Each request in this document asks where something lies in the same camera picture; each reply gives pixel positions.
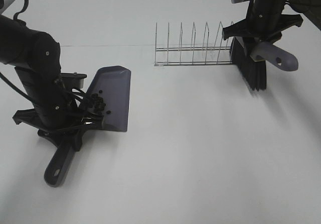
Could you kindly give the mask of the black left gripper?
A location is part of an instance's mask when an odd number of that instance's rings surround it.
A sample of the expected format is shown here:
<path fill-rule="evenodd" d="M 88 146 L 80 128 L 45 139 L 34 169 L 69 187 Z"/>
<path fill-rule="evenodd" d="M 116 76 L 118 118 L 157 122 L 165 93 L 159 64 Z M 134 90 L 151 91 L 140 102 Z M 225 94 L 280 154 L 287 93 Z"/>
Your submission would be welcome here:
<path fill-rule="evenodd" d="M 18 110 L 13 116 L 16 125 L 24 123 L 35 127 L 39 129 L 39 137 L 57 148 L 66 141 L 74 151 L 80 151 L 86 131 L 102 129 L 102 120 L 81 121 L 75 99 L 60 75 L 45 79 L 30 69 L 16 67 L 15 71 L 34 107 Z"/>

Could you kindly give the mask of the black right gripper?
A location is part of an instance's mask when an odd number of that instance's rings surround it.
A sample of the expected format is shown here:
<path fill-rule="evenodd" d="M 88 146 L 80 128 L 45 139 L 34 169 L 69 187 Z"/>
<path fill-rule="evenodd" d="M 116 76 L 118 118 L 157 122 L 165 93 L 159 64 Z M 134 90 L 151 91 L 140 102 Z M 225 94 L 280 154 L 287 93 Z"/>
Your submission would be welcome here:
<path fill-rule="evenodd" d="M 250 2 L 246 20 L 241 20 L 222 30 L 222 37 L 265 36 L 265 41 L 275 43 L 282 38 L 282 31 L 292 27 L 301 27 L 301 15 L 281 14 L 285 0 L 254 0 Z"/>

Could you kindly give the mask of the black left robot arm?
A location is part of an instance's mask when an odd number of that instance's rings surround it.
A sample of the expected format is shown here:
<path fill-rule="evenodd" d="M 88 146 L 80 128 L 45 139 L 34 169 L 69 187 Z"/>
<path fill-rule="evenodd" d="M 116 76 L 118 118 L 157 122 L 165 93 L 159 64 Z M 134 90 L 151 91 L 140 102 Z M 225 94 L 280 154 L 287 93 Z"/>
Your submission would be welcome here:
<path fill-rule="evenodd" d="M 86 75 L 61 72 L 60 53 L 60 44 L 50 34 L 1 16 L 1 63 L 14 66 L 25 91 L 9 85 L 33 105 L 17 111 L 15 123 L 33 126 L 53 142 L 72 136 L 70 145 L 79 151 L 85 131 L 99 128 L 103 116 L 88 110 L 94 99 L 78 85 Z"/>

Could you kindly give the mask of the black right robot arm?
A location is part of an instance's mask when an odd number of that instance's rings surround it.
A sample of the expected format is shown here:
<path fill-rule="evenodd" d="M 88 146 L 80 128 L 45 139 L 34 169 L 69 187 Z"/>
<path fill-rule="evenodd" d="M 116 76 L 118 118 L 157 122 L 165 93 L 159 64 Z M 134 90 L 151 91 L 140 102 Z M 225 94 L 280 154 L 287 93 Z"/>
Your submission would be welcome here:
<path fill-rule="evenodd" d="M 282 31 L 300 27 L 301 15 L 284 15 L 286 0 L 231 0 L 233 4 L 249 1 L 246 18 L 223 28 L 222 37 L 254 38 L 274 43 L 282 36 Z"/>

